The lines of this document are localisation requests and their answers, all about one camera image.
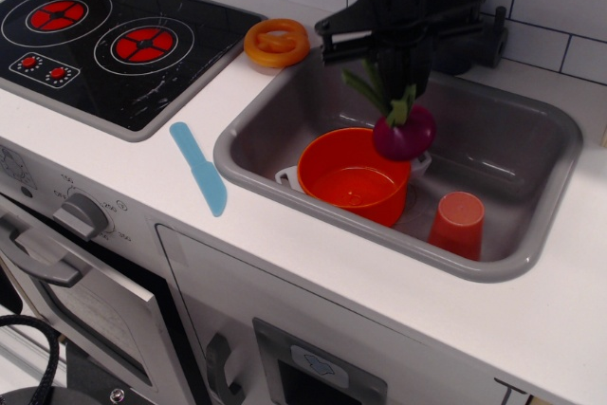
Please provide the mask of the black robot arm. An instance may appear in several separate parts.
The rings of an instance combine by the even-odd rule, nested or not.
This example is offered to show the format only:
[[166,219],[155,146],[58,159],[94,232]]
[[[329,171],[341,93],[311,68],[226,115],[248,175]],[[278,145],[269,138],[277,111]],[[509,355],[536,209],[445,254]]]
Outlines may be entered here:
[[390,98],[401,98],[410,85],[422,94],[438,43],[480,32],[484,1],[357,0],[316,24],[322,59],[368,59]]

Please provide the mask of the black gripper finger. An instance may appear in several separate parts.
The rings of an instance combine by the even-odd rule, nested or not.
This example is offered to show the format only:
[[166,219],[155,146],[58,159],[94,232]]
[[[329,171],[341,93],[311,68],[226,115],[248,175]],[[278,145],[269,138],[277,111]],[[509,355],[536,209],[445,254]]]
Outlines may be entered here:
[[406,52],[405,82],[415,86],[415,95],[421,97],[426,91],[432,69],[432,41],[424,39]]
[[376,53],[379,77],[389,101],[400,100],[408,86],[408,51],[404,47],[383,47]]

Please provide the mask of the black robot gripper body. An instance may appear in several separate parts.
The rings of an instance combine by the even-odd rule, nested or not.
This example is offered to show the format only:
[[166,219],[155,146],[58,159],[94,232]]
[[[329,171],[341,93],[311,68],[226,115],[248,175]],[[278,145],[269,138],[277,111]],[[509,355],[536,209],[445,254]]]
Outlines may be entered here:
[[316,26],[327,64],[370,57],[385,49],[410,49],[481,30],[485,0],[357,0]]

